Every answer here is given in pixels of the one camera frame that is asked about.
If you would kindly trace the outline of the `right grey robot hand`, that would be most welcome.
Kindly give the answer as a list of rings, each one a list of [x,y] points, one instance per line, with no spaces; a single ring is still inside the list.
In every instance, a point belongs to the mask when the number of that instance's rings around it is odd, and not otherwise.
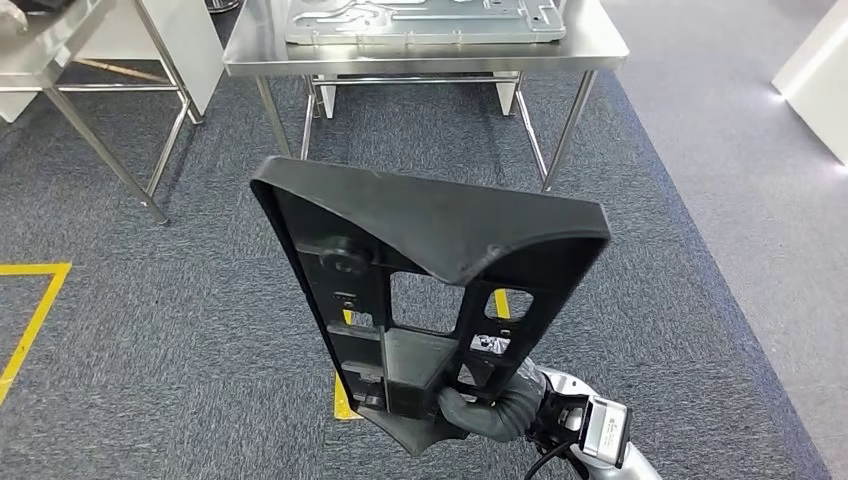
[[[533,423],[548,386],[547,377],[527,357],[492,406],[466,401],[444,387],[437,397],[444,418],[467,432],[506,443],[522,437]]]

